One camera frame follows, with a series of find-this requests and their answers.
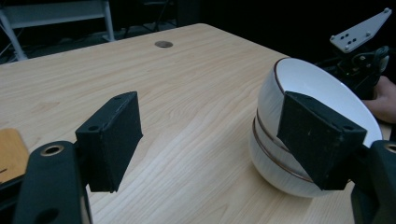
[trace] tabletop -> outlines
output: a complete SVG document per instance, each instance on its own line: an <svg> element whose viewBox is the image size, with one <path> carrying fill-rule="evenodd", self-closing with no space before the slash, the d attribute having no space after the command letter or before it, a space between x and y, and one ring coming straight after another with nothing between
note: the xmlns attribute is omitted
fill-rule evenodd
<svg viewBox="0 0 396 224"><path fill-rule="evenodd" d="M89 192L94 223L354 223L352 183L291 196L249 157L260 86L284 57L199 23L3 64L0 129L17 129L30 152L74 142L110 98L137 91L144 136L119 190Z"/></svg>

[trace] human hand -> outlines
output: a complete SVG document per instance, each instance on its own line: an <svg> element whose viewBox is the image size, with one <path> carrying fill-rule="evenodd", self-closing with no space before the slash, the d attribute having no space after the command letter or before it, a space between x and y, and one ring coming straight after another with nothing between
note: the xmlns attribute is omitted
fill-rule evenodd
<svg viewBox="0 0 396 224"><path fill-rule="evenodd" d="M377 119L396 123L396 85L387 77L381 76L374 87L374 99L363 103Z"/></svg>

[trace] wooden table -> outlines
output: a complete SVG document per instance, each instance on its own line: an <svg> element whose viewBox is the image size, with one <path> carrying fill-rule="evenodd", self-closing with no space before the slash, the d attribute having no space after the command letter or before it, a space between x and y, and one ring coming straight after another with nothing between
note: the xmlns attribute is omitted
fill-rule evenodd
<svg viewBox="0 0 396 224"><path fill-rule="evenodd" d="M354 223L352 184L290 196L249 157L259 87L283 57L195 24L4 64L0 129L19 130L29 151L74 142L107 100L137 91L144 137L119 191L89 192L94 223Z"/></svg>

